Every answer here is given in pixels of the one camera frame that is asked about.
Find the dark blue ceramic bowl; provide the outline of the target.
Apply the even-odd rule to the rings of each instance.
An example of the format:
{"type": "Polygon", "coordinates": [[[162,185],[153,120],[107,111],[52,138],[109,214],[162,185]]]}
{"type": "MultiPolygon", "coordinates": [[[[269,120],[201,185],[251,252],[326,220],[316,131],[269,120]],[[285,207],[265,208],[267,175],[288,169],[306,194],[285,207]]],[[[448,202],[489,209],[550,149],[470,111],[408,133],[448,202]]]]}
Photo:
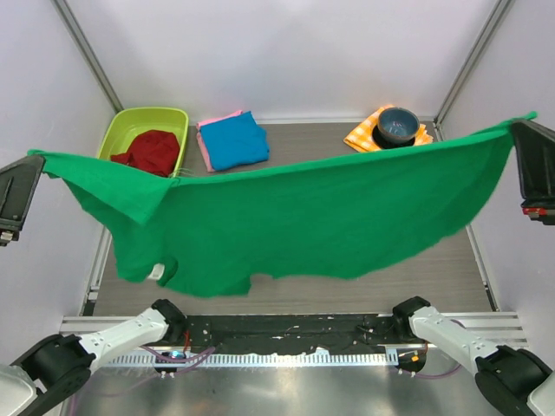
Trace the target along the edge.
{"type": "Polygon", "coordinates": [[[402,107],[389,107],[378,116],[378,131],[391,145],[404,145],[415,138],[420,121],[411,111],[402,107]]]}

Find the orange checkered cloth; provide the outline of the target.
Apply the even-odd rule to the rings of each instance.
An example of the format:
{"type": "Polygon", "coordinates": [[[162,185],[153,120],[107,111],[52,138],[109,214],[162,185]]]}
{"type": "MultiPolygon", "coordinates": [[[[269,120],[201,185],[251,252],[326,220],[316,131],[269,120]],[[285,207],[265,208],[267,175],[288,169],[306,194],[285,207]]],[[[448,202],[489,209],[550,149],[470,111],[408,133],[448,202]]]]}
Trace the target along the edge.
{"type": "MultiPolygon", "coordinates": [[[[372,131],[377,126],[378,116],[380,113],[393,105],[386,105],[379,107],[364,121],[357,125],[350,133],[343,139],[343,143],[359,153],[378,152],[381,149],[372,139],[372,131]]],[[[416,134],[416,141],[414,146],[424,146],[431,144],[434,141],[432,135],[428,133],[424,124],[420,124],[420,128],[416,134]]]]}

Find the pink t shirt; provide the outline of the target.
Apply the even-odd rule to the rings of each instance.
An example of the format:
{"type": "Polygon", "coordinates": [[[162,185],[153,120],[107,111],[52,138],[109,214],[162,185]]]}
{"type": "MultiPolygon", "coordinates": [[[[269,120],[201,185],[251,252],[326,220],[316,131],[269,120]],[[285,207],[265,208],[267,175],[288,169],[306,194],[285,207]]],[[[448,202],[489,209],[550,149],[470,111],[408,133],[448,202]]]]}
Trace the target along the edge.
{"type": "Polygon", "coordinates": [[[243,113],[242,110],[238,110],[238,111],[230,113],[226,116],[219,117],[219,118],[211,118],[211,119],[207,119],[207,120],[202,120],[202,121],[199,121],[196,124],[196,128],[197,128],[196,139],[197,139],[197,143],[199,145],[199,150],[201,152],[202,158],[203,158],[205,166],[206,166],[206,170],[208,172],[215,172],[215,170],[213,169],[210,153],[208,152],[207,147],[206,147],[206,143],[203,139],[203,136],[202,136],[202,133],[201,133],[201,128],[206,126],[206,125],[210,125],[210,124],[222,121],[222,120],[230,119],[232,117],[237,117],[237,116],[241,115],[242,113],[243,113]]]}

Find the green t shirt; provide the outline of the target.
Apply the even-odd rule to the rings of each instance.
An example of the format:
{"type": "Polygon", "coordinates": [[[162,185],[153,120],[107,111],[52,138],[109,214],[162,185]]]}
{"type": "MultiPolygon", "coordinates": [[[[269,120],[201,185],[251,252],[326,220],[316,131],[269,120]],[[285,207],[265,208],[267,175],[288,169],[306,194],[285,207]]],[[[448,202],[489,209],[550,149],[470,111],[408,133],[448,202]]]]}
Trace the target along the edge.
{"type": "Polygon", "coordinates": [[[356,279],[469,224],[513,148],[511,121],[454,140],[209,177],[165,179],[45,153],[114,243],[118,276],[197,297],[242,296],[256,274],[356,279]]]}

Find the blue t shirt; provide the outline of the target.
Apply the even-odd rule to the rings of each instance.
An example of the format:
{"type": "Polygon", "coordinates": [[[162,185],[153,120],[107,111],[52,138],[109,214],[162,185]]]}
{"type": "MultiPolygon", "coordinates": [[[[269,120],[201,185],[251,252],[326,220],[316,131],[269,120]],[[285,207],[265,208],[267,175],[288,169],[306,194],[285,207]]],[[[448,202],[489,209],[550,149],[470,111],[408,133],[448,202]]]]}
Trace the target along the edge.
{"type": "Polygon", "coordinates": [[[215,172],[270,158],[267,133],[250,111],[201,128],[215,172]]]}

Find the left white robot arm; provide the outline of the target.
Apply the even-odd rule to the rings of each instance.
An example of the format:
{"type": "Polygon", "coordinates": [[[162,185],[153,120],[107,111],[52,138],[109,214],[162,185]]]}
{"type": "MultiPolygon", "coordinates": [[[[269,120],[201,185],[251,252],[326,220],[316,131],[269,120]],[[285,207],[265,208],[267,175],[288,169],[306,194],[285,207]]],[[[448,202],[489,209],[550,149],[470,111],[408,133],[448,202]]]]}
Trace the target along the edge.
{"type": "MultiPolygon", "coordinates": [[[[45,159],[32,155],[1,169],[1,245],[19,238],[45,159]]],[[[1,414],[44,415],[79,391],[105,364],[154,342],[174,343],[186,318],[167,299],[94,334],[48,336],[1,366],[1,414]]]]}

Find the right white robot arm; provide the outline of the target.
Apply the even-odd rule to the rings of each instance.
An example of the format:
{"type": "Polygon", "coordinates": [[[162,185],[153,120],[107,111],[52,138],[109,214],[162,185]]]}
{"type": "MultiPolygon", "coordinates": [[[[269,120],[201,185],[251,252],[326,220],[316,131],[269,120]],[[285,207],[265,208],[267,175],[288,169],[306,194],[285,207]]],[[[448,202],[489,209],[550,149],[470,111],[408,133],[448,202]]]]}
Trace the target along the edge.
{"type": "MultiPolygon", "coordinates": [[[[517,153],[522,211],[532,221],[554,225],[554,131],[518,119],[511,123],[510,133],[517,153]]],[[[419,296],[395,306],[393,318],[402,340],[428,341],[462,365],[500,413],[554,414],[554,371],[532,352],[484,340],[419,296]]]]}

